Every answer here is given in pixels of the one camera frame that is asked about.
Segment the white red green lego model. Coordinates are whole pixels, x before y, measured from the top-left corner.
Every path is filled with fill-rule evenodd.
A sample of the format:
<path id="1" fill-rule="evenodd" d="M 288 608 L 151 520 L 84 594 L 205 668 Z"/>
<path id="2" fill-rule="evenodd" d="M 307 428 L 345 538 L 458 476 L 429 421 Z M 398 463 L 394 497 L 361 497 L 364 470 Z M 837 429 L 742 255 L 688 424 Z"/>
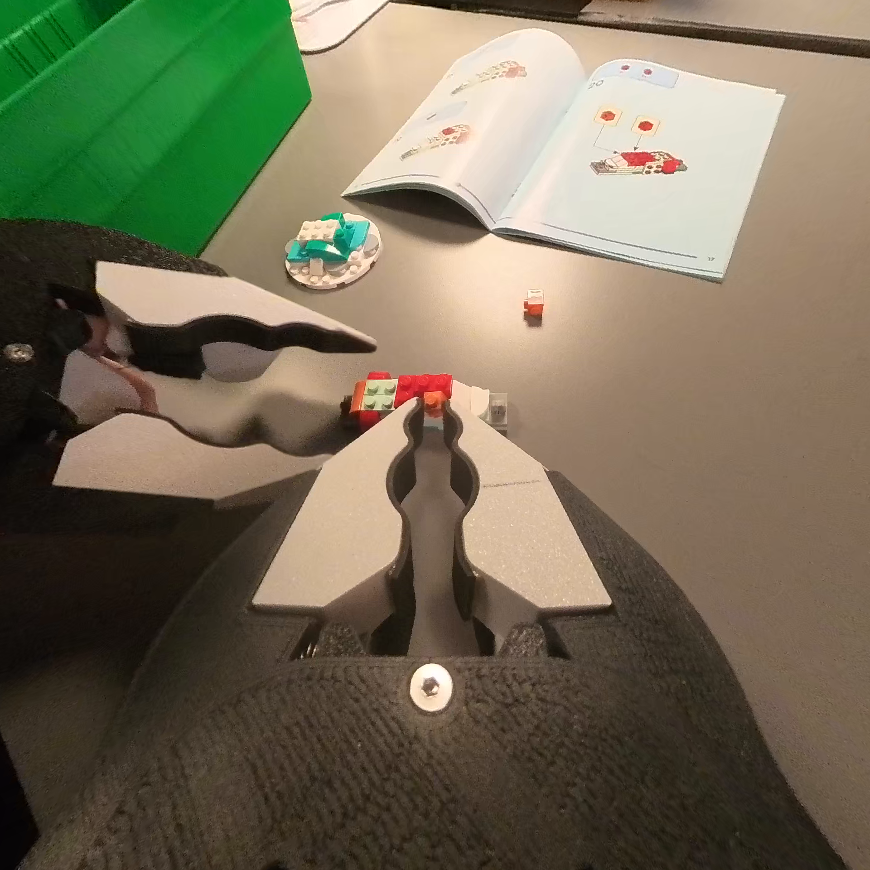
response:
<path id="1" fill-rule="evenodd" d="M 424 405 L 423 394 L 431 391 L 444 392 L 453 408 L 464 408 L 491 428 L 506 434 L 507 395 L 468 386 L 446 373 L 391 377 L 387 372 L 370 372 L 340 403 L 342 426 L 352 433 L 362 433 L 413 399 L 420 399 Z M 424 412 L 423 425 L 426 429 L 442 430 L 444 414 L 442 419 L 427 419 Z"/>

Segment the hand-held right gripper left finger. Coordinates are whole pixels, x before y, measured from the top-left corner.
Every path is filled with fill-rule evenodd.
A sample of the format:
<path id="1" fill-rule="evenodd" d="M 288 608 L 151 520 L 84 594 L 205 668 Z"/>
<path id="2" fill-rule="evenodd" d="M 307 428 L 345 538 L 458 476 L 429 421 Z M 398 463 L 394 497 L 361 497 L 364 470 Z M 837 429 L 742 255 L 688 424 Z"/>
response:
<path id="1" fill-rule="evenodd" d="M 322 466 L 257 588 L 259 611 L 389 617 L 410 562 L 402 503 L 415 487 L 421 399 L 404 403 Z"/>

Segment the round white and teal lego base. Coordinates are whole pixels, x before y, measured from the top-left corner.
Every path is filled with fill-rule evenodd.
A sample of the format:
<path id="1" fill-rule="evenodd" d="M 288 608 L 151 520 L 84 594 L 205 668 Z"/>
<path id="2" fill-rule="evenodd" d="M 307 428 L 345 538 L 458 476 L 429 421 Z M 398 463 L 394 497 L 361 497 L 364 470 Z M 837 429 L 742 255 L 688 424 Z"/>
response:
<path id="1" fill-rule="evenodd" d="M 350 212 L 332 212 L 301 223 L 285 246 L 288 277 L 309 290 L 336 290 L 368 274 L 383 251 L 379 229 Z"/>

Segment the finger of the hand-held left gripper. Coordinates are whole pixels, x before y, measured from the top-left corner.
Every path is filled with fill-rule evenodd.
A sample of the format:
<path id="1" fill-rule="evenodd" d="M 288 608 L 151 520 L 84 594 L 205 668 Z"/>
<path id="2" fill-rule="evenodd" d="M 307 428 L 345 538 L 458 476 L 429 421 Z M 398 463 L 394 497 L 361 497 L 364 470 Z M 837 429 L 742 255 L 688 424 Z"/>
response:
<path id="1" fill-rule="evenodd" d="M 236 277 L 97 262 L 112 349 L 143 372 L 259 378 L 285 349 L 373 353 L 375 338 Z"/>
<path id="2" fill-rule="evenodd" d="M 161 414 L 119 412 L 70 440 L 53 484 L 250 506 L 318 471 L 354 437 L 338 404 L 311 397 L 178 395 Z"/>

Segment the open light blue instruction booklet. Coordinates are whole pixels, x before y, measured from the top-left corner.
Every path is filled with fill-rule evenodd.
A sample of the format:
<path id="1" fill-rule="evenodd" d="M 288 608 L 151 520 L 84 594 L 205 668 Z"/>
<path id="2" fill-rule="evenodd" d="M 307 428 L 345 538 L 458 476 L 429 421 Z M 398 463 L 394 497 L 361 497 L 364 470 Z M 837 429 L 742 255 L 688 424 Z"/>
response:
<path id="1" fill-rule="evenodd" d="M 519 29 L 458 58 L 345 189 L 440 194 L 500 237 L 721 281 L 785 102 Z"/>

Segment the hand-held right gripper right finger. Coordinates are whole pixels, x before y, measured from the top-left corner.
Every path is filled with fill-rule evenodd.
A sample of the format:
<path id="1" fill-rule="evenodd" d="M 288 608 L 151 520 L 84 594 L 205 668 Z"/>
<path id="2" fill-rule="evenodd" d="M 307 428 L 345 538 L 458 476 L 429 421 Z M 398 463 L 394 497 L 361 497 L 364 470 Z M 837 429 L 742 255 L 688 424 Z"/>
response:
<path id="1" fill-rule="evenodd" d="M 612 600 L 546 468 L 460 406 L 444 411 L 451 489 L 463 503 L 452 585 L 461 617 L 507 634 Z"/>

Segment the person's left hand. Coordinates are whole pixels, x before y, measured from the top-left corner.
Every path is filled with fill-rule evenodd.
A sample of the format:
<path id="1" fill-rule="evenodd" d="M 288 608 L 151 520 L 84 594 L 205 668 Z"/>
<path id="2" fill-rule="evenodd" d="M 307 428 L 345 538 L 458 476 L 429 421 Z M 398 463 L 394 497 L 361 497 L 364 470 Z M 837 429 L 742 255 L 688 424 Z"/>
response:
<path id="1" fill-rule="evenodd" d="M 158 415 L 158 399 L 151 383 L 135 367 L 122 362 L 108 344 L 111 324 L 104 317 L 84 315 L 90 330 L 90 337 L 80 348 L 86 356 L 94 359 L 104 369 L 125 380 L 139 399 L 139 410 L 150 415 Z"/>

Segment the wooden book stand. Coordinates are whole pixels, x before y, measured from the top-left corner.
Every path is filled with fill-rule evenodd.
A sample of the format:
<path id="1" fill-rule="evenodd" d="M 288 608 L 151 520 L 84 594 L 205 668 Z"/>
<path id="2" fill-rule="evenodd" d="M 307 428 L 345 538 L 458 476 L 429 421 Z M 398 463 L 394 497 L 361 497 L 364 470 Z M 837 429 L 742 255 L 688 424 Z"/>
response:
<path id="1" fill-rule="evenodd" d="M 377 15 L 387 1 L 289 1 L 302 55 L 334 49 Z"/>

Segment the green plastic bins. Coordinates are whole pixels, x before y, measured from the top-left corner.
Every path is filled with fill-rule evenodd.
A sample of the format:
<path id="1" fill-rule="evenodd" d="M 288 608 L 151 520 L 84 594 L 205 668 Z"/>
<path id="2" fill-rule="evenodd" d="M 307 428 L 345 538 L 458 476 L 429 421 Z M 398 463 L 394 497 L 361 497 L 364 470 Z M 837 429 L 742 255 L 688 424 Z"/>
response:
<path id="1" fill-rule="evenodd" d="M 285 1 L 1 3 L 1 216 L 201 253 L 310 103 Z"/>

